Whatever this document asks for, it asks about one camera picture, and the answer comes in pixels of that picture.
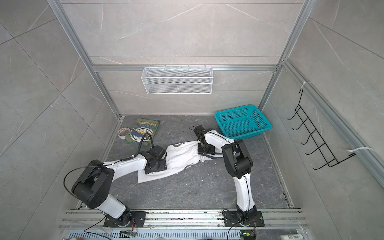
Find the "zip tie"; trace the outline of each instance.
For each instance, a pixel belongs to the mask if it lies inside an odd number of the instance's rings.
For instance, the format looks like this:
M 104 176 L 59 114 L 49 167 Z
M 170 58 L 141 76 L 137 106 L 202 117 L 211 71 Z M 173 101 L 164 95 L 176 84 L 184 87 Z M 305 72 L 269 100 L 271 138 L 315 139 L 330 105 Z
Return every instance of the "zip tie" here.
M 350 150 L 347 150 L 347 151 L 348 151 L 348 152 L 354 152 L 354 151 L 357 151 L 357 150 L 360 150 L 360 149 L 369 149 L 369 150 L 373 150 L 373 148 L 370 148 L 370 147 L 358 147 L 358 148 L 350 149 Z
M 301 88 L 303 88 L 304 84 L 306 84 L 306 83 L 311 83 L 311 82 L 306 82 L 306 81 L 304 81 L 304 82 L 303 82 L 303 85 L 301 86 Z

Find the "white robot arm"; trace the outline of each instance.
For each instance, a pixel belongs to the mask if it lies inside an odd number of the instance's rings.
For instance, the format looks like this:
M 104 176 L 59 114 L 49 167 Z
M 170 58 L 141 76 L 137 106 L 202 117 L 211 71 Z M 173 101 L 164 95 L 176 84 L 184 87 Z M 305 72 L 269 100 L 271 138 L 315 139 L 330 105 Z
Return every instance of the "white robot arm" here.
M 229 139 L 215 130 L 205 130 L 201 125 L 194 132 L 200 141 L 198 154 L 210 156 L 223 154 L 225 167 L 235 181 L 237 192 L 237 218 L 247 222 L 256 214 L 252 199 L 250 172 L 252 160 L 241 139 Z M 166 151 L 154 146 L 146 152 L 140 152 L 141 143 L 135 155 L 114 162 L 101 163 L 93 160 L 83 171 L 72 187 L 72 193 L 91 209 L 99 209 L 116 220 L 119 226 L 126 226 L 130 219 L 130 209 L 111 194 L 112 181 L 131 172 L 144 169 L 146 174 L 166 170 Z

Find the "wire mesh basket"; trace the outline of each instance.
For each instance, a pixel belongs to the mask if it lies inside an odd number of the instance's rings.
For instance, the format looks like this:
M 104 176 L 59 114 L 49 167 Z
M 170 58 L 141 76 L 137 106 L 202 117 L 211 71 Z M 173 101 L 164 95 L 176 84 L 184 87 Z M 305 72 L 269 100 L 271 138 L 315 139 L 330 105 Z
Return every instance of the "wire mesh basket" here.
M 214 74 L 209 67 L 147 67 L 141 79 L 148 94 L 208 94 Z

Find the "teal plastic basket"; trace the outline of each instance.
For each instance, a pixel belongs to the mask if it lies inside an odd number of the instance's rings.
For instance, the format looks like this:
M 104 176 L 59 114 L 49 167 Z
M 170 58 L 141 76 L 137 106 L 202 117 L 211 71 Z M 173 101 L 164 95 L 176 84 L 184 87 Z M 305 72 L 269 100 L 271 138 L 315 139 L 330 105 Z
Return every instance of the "teal plastic basket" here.
M 254 105 L 217 112 L 215 118 L 224 136 L 234 140 L 253 137 L 272 128 Z

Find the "white cloth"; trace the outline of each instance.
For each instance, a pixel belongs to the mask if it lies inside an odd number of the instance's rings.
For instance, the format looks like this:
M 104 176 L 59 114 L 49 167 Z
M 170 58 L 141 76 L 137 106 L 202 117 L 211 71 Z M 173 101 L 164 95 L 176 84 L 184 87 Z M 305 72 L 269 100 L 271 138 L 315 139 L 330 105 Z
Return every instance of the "white cloth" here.
M 141 183 L 168 177 L 183 171 L 189 165 L 210 159 L 209 157 L 197 154 L 197 145 L 199 142 L 200 141 L 191 141 L 169 145 L 166 149 L 167 170 L 149 174 L 145 174 L 144 170 L 139 170 L 137 171 L 137 181 Z

